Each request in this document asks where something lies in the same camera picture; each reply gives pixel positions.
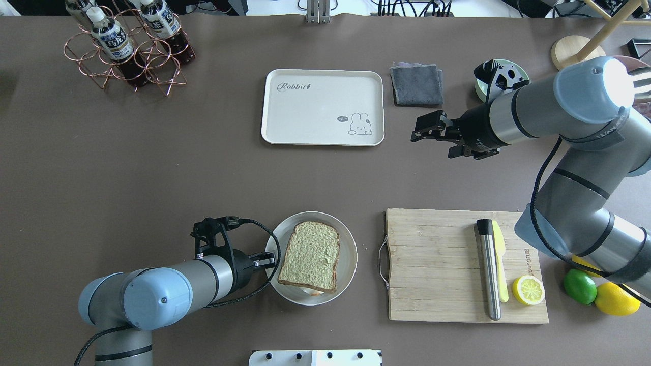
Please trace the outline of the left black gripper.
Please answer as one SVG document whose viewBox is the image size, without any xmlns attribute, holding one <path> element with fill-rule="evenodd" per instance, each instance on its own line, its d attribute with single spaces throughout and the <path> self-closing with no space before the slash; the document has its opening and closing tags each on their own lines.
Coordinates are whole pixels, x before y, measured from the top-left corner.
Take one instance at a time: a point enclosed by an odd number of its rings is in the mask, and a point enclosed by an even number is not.
<svg viewBox="0 0 651 366">
<path fill-rule="evenodd" d="M 219 289 L 228 289 L 228 294 L 246 286 L 255 269 L 268 269 L 277 266 L 275 252 L 262 252 L 253 255 L 253 262 L 249 256 L 237 249 L 233 249 L 227 231 L 233 230 L 247 219 L 238 217 L 205 218 L 202 222 L 193 225 L 191 236 L 195 239 L 195 257 L 202 259 L 208 255 L 216 255 L 224 259 L 233 275 L 232 283 L 219 285 Z"/>
</svg>

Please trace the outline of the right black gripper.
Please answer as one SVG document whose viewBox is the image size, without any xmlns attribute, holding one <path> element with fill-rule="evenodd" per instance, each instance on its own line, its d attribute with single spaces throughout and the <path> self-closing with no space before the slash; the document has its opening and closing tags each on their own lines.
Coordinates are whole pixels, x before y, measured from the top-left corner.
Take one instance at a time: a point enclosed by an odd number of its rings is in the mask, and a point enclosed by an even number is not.
<svg viewBox="0 0 651 366">
<path fill-rule="evenodd" d="M 416 119 L 415 129 L 411 133 L 411 142 L 416 143 L 423 139 L 454 143 L 455 146 L 449 148 L 448 158 L 471 156 L 475 160 L 481 160 L 500 153 L 500 148 L 471 147 L 469 141 L 465 141 L 462 132 L 453 126 L 453 122 L 442 110 L 433 111 Z"/>
</svg>

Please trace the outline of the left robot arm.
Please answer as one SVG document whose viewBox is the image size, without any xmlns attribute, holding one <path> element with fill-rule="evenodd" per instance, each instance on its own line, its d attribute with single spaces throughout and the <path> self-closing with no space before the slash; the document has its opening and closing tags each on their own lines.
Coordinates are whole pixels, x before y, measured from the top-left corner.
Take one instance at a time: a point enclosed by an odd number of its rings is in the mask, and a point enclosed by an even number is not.
<svg viewBox="0 0 651 366">
<path fill-rule="evenodd" d="M 75 359 L 80 364 L 96 342 L 97 365 L 152 365 L 153 330 L 170 326 L 202 308 L 225 305 L 224 297 L 249 283 L 259 269 L 276 272 L 281 250 L 246 255 L 230 245 L 227 232 L 252 219 L 233 216 L 195 223 L 195 259 L 166 268 L 113 273 L 84 288 L 78 310 L 98 328 Z"/>
</svg>

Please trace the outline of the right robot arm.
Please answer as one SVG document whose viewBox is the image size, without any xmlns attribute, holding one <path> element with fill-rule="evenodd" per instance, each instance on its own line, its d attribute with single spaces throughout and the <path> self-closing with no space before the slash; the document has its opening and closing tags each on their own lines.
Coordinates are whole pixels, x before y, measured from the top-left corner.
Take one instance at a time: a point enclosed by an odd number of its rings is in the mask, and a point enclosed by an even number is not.
<svg viewBox="0 0 651 366">
<path fill-rule="evenodd" d="M 649 119 L 633 109 L 643 69 L 630 76 L 619 60 L 598 56 L 535 83 L 497 63 L 475 71 L 492 77 L 484 104 L 454 119 L 442 110 L 420 116 L 411 140 L 451 142 L 449 158 L 479 160 L 557 135 L 568 150 L 544 185 L 537 175 L 516 234 L 548 256 L 583 258 L 649 305 L 649 230 L 604 208 L 624 178 L 649 172 Z"/>
</svg>

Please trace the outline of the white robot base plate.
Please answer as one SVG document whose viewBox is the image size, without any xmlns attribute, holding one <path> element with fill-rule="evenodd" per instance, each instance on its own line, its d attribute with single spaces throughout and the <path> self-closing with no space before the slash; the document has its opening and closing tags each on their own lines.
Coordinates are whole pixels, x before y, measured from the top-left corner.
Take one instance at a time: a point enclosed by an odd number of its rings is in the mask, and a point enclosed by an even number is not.
<svg viewBox="0 0 651 366">
<path fill-rule="evenodd" d="M 381 350 L 259 350 L 249 357 L 249 365 L 382 365 Z"/>
</svg>

